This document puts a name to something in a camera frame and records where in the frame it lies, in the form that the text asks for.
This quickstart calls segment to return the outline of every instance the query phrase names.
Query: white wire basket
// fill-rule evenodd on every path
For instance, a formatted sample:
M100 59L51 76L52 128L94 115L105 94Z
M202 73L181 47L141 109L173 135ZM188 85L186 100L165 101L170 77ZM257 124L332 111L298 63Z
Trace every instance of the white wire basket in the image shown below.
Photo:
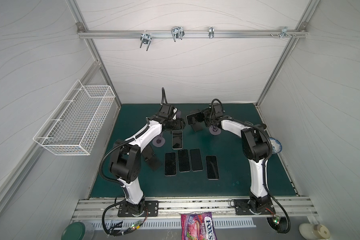
M89 155L114 99L110 86L77 80L33 140L55 155Z

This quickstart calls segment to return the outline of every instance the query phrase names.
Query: smartphone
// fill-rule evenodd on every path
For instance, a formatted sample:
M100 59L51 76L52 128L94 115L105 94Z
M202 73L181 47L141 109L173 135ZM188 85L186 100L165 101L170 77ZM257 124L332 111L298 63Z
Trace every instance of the smartphone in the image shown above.
M200 111L192 111L191 114L187 115L186 118L188 125L204 121L204 116Z
M177 160L179 163L179 172L189 172L191 170L188 149L178 150L177 151Z
M172 131L172 148L173 149L183 148L183 131L181 130Z
M189 150L189 155L191 156L192 171L202 171L203 161L200 149L196 148Z
M219 179L219 168L216 156L205 156L206 177L208 179Z
M164 158L164 175L174 176L176 175L176 152L165 153Z

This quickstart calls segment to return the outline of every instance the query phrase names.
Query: plastic container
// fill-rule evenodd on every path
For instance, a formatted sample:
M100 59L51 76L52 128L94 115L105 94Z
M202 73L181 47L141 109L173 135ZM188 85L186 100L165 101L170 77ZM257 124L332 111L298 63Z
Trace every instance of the plastic container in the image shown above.
M74 222L64 229L61 240L91 240L95 229L92 224L86 222Z
M307 240L328 239L331 236L327 227L320 224L302 223L299 232Z

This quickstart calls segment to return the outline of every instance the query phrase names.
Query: vent grille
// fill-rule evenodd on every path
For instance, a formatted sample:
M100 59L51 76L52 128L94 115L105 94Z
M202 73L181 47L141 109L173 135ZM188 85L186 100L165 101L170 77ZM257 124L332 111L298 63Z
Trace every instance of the vent grille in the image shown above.
M129 228L133 223L139 219L127 219L127 220L106 220L105 224L107 228L113 227L119 222L123 222L123 229ZM101 220L85 220L81 222L91 223L95 230L102 230ZM245 228L245 227L256 227L251 217L231 217L231 218L214 218L213 226L216 229L219 228ZM141 226L141 229L181 229L181 220L178 218L174 219L147 219Z

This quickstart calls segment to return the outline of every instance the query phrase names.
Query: candy bag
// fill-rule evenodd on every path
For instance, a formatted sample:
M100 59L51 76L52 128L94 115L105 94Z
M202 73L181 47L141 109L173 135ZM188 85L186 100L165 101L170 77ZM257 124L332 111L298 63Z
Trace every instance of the candy bag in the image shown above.
M182 240L217 240L212 213L182 214Z

